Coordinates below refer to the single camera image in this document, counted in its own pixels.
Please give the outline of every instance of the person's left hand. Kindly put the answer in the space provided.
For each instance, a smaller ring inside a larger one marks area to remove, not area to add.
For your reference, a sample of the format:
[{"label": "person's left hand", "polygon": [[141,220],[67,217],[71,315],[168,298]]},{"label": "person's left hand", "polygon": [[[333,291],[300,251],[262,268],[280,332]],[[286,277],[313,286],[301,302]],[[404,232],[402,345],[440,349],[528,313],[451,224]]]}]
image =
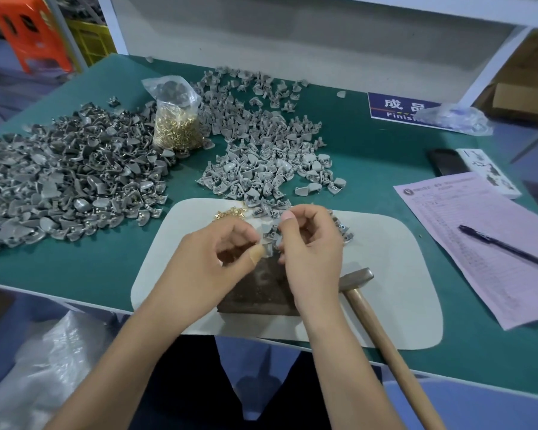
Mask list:
[{"label": "person's left hand", "polygon": [[231,216],[186,235],[144,305],[164,328],[180,334],[253,271],[265,253],[259,240],[253,226]]}]

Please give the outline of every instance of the yellow plastic basket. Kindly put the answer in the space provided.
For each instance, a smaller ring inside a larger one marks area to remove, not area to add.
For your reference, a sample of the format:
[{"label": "yellow plastic basket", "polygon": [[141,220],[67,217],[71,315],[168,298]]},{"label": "yellow plastic basket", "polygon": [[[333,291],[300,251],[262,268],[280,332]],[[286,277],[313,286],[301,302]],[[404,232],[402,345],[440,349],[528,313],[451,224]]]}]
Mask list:
[{"label": "yellow plastic basket", "polygon": [[74,19],[67,19],[66,22],[88,66],[117,52],[107,26]]}]

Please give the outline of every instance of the black phone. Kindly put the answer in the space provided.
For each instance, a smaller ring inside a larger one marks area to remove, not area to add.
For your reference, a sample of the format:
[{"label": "black phone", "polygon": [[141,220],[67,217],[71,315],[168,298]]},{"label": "black phone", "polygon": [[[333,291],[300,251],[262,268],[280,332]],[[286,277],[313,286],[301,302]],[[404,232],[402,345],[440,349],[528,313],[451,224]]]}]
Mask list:
[{"label": "black phone", "polygon": [[470,172],[460,154],[453,149],[433,149],[427,151],[426,155],[438,176]]}]

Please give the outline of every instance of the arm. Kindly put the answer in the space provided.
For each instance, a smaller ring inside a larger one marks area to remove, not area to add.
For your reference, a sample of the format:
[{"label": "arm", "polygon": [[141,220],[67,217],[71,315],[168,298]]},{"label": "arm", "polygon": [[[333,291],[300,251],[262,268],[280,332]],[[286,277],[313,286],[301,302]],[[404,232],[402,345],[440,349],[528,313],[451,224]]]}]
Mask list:
[{"label": "arm", "polygon": [[[255,268],[265,253],[251,246],[258,241],[254,228],[235,217],[185,236],[150,295],[45,430],[126,430],[161,355]],[[220,258],[230,264],[222,267]]]},{"label": "arm", "polygon": [[332,428],[404,429],[341,309],[343,239],[329,213],[298,205],[281,220],[280,262],[308,332]]}]

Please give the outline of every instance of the bag of gold rivets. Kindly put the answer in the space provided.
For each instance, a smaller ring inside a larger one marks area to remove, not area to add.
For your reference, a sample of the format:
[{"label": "bag of gold rivets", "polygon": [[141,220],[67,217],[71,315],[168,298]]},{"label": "bag of gold rivets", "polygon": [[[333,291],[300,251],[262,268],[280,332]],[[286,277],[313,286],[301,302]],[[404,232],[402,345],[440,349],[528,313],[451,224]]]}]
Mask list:
[{"label": "bag of gold rivets", "polygon": [[167,76],[142,80],[143,86],[157,101],[154,144],[176,151],[201,148],[197,108],[201,97],[182,77]]}]

